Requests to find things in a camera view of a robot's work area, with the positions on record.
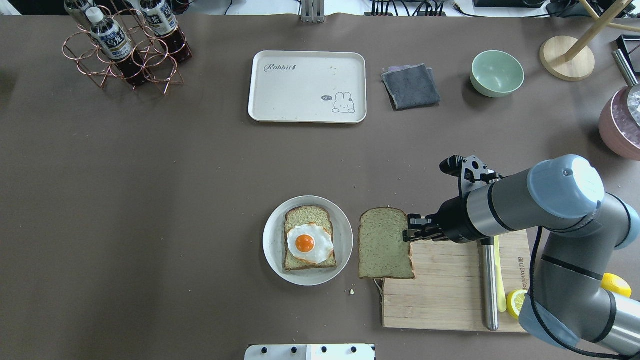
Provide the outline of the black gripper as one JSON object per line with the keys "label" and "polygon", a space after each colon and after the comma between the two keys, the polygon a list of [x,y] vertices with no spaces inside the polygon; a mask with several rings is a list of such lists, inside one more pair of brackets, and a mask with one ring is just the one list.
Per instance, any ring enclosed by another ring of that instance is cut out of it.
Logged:
{"label": "black gripper", "polygon": [[419,240],[435,242],[451,241],[466,244],[473,241],[473,226],[467,212],[466,201],[461,196],[442,204],[438,212],[423,217],[407,214],[407,229],[403,230],[403,242]]}

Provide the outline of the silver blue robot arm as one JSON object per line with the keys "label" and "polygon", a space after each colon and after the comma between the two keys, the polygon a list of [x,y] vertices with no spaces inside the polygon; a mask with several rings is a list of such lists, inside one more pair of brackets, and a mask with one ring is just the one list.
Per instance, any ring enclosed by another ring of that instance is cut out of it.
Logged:
{"label": "silver blue robot arm", "polygon": [[639,302],[601,287],[612,253],[639,237],[639,214],[605,191],[590,162],[569,154],[502,176],[476,156],[454,155],[439,165],[457,177],[459,196],[437,213],[410,214],[405,242],[458,244],[537,227],[549,236],[541,255],[533,250],[529,289],[519,324],[551,346],[586,355],[586,341],[609,354],[639,358]]}

